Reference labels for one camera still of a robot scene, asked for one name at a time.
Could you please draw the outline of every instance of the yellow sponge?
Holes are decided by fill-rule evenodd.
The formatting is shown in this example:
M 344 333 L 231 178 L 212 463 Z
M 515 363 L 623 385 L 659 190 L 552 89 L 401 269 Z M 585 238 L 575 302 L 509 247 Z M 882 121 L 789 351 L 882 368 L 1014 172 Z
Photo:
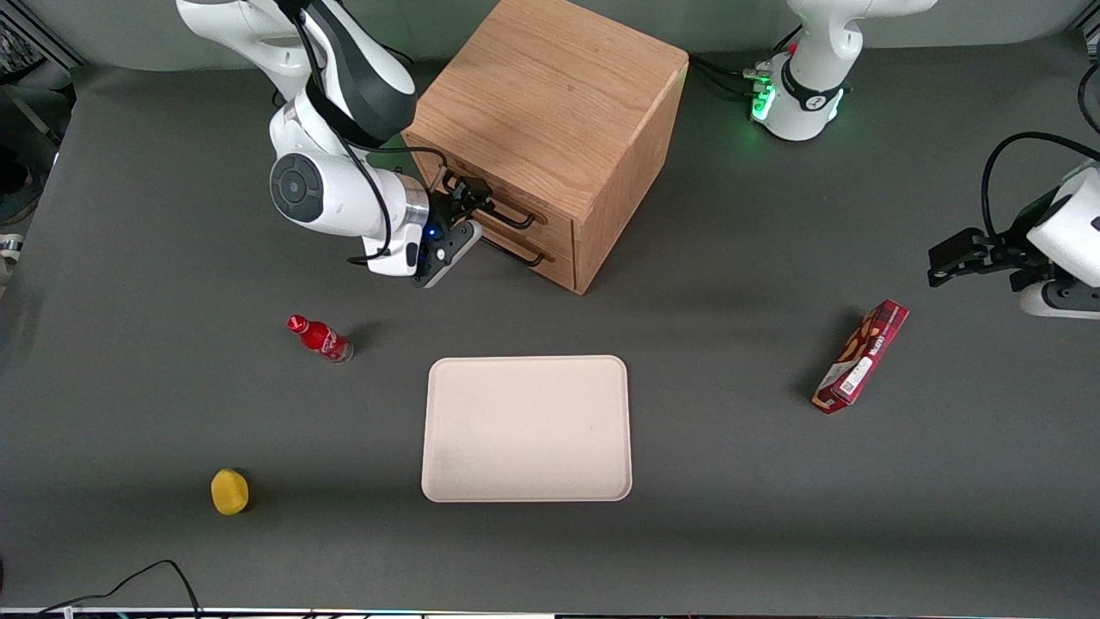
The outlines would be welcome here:
M 223 468 L 210 482 L 210 498 L 222 516 L 237 516 L 249 507 L 249 482 L 231 468 Z

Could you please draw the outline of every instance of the metal drawer handle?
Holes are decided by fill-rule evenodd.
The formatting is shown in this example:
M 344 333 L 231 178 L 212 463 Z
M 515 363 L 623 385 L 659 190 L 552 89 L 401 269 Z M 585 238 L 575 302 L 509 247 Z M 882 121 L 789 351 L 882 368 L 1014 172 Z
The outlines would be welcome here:
M 488 208 L 485 209 L 485 212 L 487 212 L 493 219 L 496 219 L 513 230 L 526 230 L 531 226 L 531 223 L 535 222 L 534 214 L 528 214 L 527 219 L 524 219 L 522 221 L 516 221 L 510 217 L 506 217 L 505 214 L 497 212 L 492 201 L 490 201 L 487 206 Z
M 493 248 L 499 251 L 501 253 L 507 255 L 508 257 L 512 257 L 513 259 L 519 262 L 520 264 L 524 264 L 529 268 L 534 268 L 539 264 L 542 264 L 542 261 L 546 259 L 547 256 L 546 253 L 540 251 L 539 254 L 536 255 L 532 259 L 528 259 L 522 255 L 519 255 L 518 253 L 512 251 L 510 248 L 502 245 L 501 243 L 494 241 L 493 239 L 490 239 L 488 236 L 482 236 L 482 240 L 488 243 L 488 245 L 492 246 Z

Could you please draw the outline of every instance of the black cable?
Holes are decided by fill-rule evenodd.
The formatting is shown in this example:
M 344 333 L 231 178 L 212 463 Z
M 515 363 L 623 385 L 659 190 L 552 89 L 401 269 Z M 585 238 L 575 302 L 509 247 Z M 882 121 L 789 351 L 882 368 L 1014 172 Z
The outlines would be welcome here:
M 1052 142 L 1082 154 L 1089 158 L 1100 161 L 1100 151 L 1094 151 L 1085 144 L 1075 142 L 1068 137 L 1063 137 L 1062 135 L 1055 135 L 1053 133 L 1044 133 L 1042 131 L 1024 131 L 1023 133 L 1010 135 L 1001 141 L 996 148 L 993 148 L 993 152 L 989 154 L 989 159 L 986 162 L 986 169 L 981 173 L 981 219 L 986 223 L 986 234 L 993 241 L 993 245 L 997 246 L 1004 257 L 1009 257 L 1009 255 L 1005 253 L 1004 242 L 993 228 L 993 217 L 990 214 L 989 180 L 993 175 L 993 164 L 997 163 L 997 158 L 1002 152 L 1004 152 L 1004 148 L 1013 142 L 1019 142 L 1020 140 L 1042 140 L 1044 142 Z
M 74 604 L 80 604 L 81 601 L 88 601 L 88 600 L 92 600 L 92 599 L 107 599 L 107 598 L 113 596 L 114 594 L 117 594 L 119 592 L 119 589 L 121 589 L 122 587 L 124 587 L 127 585 L 127 583 L 129 583 L 130 581 L 133 581 L 134 578 L 141 576 L 142 574 L 148 572 L 150 570 L 153 570 L 154 567 L 156 567 L 158 565 L 170 565 L 172 568 L 176 572 L 176 575 L 178 575 L 179 579 L 183 581 L 183 583 L 184 583 L 184 588 L 187 589 L 187 597 L 188 597 L 188 599 L 191 603 L 191 610 L 195 611 L 195 619 L 199 619 L 201 617 L 201 615 L 199 612 L 199 600 L 198 600 L 197 597 L 195 597 L 195 589 L 191 588 L 191 584 L 190 584 L 190 582 L 187 581 L 187 576 L 184 576 L 184 571 L 180 570 L 179 565 L 177 565 L 176 562 L 172 561 L 170 559 L 162 559 L 161 561 L 158 561 L 158 562 L 152 564 L 152 565 L 148 565 L 148 566 L 146 566 L 146 567 L 144 567 L 142 570 L 139 570 L 138 572 L 134 572 L 133 574 L 131 574 L 131 575 L 127 576 L 125 578 L 123 578 L 121 583 L 119 583 L 118 585 L 114 585 L 114 588 L 111 589 L 111 590 L 109 590 L 109 592 L 107 592 L 106 594 L 90 595 L 90 596 L 80 596 L 80 597 L 77 597 L 77 598 L 65 600 L 63 603 L 55 604 L 53 606 L 48 606 L 48 607 L 43 608 L 42 610 L 35 612 L 33 615 L 32 619 L 35 619 L 37 617 L 43 617 L 45 615 L 48 615 L 50 612 L 53 612 L 54 610 L 57 610 L 58 608 L 65 608 L 67 606 L 73 606 Z
M 309 36 L 306 34 L 306 26 L 302 24 L 302 13 L 298 13 L 297 19 L 294 20 L 294 26 L 298 30 L 298 36 L 301 37 L 302 46 L 306 47 L 306 57 L 309 58 L 309 70 L 311 74 L 310 79 L 315 80 L 318 88 L 321 88 L 321 91 L 323 92 L 324 89 L 321 84 L 320 65 L 317 63 L 317 54 L 314 52 L 314 45 L 310 43 Z M 348 140 L 345 140 L 344 136 L 337 131 L 333 131 L 332 134 L 337 136 L 337 140 L 340 141 L 340 145 L 343 146 L 344 152 L 351 157 L 351 162 L 355 164 L 355 167 L 358 167 L 363 177 L 366 178 L 367 184 L 371 185 L 371 190 L 374 191 L 374 197 L 378 200 L 378 207 L 382 209 L 382 221 L 386 228 L 386 241 L 382 243 L 378 251 L 371 255 L 361 255 L 348 258 L 348 262 L 351 264 L 365 265 L 367 261 L 382 257 L 383 255 L 386 255 L 387 251 L 389 251 L 389 242 L 394 239 L 393 224 L 389 221 L 389 209 L 386 208 L 386 198 L 383 197 L 382 190 L 378 189 L 377 183 L 374 181 L 374 177 L 371 176 L 370 172 L 367 172 L 363 162 L 355 156 L 355 152 L 351 150 L 351 144 L 348 143 Z
M 1081 77 L 1081 82 L 1077 86 L 1077 107 L 1081 109 L 1081 115 L 1085 117 L 1085 121 L 1089 123 L 1089 126 L 1097 133 L 1100 133 L 1100 123 L 1097 123 L 1097 120 L 1092 118 L 1092 112 L 1089 111 L 1089 106 L 1085 100 L 1089 80 L 1096 75 L 1098 68 L 1100 68 L 1098 65 L 1090 66 L 1089 70 L 1085 71 L 1085 76 Z
M 1085 15 L 1084 18 L 1077 20 L 1077 25 L 1075 25 L 1074 27 L 1084 27 L 1085 26 L 1085 22 L 1091 20 L 1092 16 L 1096 15 L 1098 12 L 1100 12 L 1100 4 L 1098 4 L 1091 11 L 1089 11 L 1089 13 L 1087 15 Z
M 723 66 L 716 65 L 716 64 L 712 63 L 711 60 L 708 60 L 706 58 L 702 58 L 700 56 L 696 56 L 695 54 L 689 55 L 688 58 L 692 63 L 695 63 L 696 65 L 698 65 L 701 67 L 706 67 L 706 68 L 708 68 L 708 69 L 711 69 L 711 70 L 713 70 L 715 73 L 721 73 L 722 75 L 728 75 L 730 77 L 741 77 L 741 71 L 739 71 L 739 70 L 730 70 L 730 69 L 725 68 Z
M 450 159 L 443 154 L 443 151 L 439 148 L 431 148 L 428 146 L 393 146 L 387 148 L 372 148 L 370 146 L 364 146 L 362 144 L 355 144 L 355 146 L 363 148 L 366 152 L 377 153 L 377 154 L 394 154 L 394 153 L 430 153 L 443 161 L 443 167 L 450 167 Z
M 389 52 L 391 54 L 394 54 L 395 56 L 400 56 L 400 57 L 405 58 L 405 62 L 407 62 L 408 64 L 410 64 L 410 65 L 415 65 L 416 64 L 416 60 L 414 60 L 413 57 L 409 56 L 408 54 L 406 54 L 405 52 L 402 52 L 400 49 L 395 49 L 395 48 L 391 47 L 389 45 L 386 45 L 385 43 L 378 43 L 378 45 L 382 45 L 382 48 L 385 49 L 385 51 L 387 51 L 387 52 Z
M 782 49 L 783 45 L 787 45 L 788 43 L 790 43 L 790 41 L 792 38 L 794 38 L 794 35 L 798 34 L 798 33 L 800 33 L 800 32 L 802 32 L 802 24 L 801 23 L 799 24 L 799 27 L 792 30 L 791 33 L 788 34 L 787 36 L 784 36 L 782 41 L 780 41 L 779 43 L 776 43 L 776 46 L 772 47 L 772 51 L 778 52 L 778 51 Z
M 718 88 L 725 90 L 726 92 L 729 92 L 730 95 L 737 95 L 739 97 L 747 97 L 747 96 L 750 96 L 752 93 L 752 92 L 750 92 L 748 90 L 738 90 L 737 88 L 734 88 L 733 86 L 729 86 L 728 84 L 723 82 L 721 79 L 718 79 L 714 75 L 711 75 L 710 73 L 707 73 L 706 68 L 703 67 L 702 65 L 700 65 L 698 68 L 700 68 L 698 74 L 701 76 L 703 76 L 703 78 L 705 78 L 707 81 L 710 81 L 714 86 L 717 86 Z

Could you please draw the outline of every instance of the barcode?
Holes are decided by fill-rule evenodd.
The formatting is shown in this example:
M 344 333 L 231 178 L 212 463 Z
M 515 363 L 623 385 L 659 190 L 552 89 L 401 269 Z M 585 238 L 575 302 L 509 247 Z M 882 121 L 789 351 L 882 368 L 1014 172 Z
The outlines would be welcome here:
M 859 388 L 859 384 L 864 383 L 864 377 L 867 376 L 867 371 L 871 369 L 871 364 L 872 362 L 868 357 L 864 357 L 858 364 L 856 364 L 851 374 L 848 375 L 848 379 L 840 386 L 840 391 L 845 396 L 851 396 L 856 393 L 856 389 Z

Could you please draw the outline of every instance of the wooden drawer cabinet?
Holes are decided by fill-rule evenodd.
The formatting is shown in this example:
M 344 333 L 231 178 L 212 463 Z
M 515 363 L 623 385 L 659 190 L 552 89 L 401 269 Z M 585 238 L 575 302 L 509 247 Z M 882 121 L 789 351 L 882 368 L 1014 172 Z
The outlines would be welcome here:
M 664 165 L 688 54 L 565 0 L 501 0 L 420 98 L 410 146 L 493 188 L 493 242 L 583 294 Z M 418 153 L 425 178 L 439 159 Z

